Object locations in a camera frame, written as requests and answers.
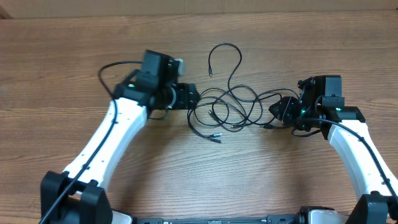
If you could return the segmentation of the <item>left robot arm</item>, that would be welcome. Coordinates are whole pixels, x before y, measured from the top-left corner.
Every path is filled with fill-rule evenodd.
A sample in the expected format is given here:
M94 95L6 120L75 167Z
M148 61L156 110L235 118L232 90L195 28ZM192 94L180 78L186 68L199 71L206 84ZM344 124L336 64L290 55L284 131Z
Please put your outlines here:
M194 84L178 82L182 59L146 50L139 64L108 92L106 116L79 155L63 172L49 171L42 179L41 223L136 222L113 209L107 198L116 166L154 110L190 110L199 100Z

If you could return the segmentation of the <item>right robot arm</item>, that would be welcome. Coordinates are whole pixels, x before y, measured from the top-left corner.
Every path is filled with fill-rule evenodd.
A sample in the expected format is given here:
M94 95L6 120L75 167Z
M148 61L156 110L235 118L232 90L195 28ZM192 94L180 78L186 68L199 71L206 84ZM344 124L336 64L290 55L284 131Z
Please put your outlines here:
M322 133L340 156L351 179L357 203L349 215L326 207L302 207L282 215L278 223L385 223L397 220L397 178L374 145L366 120L355 106L346 106L340 76L300 80L298 97L285 96L269 107L274 118L309 137Z

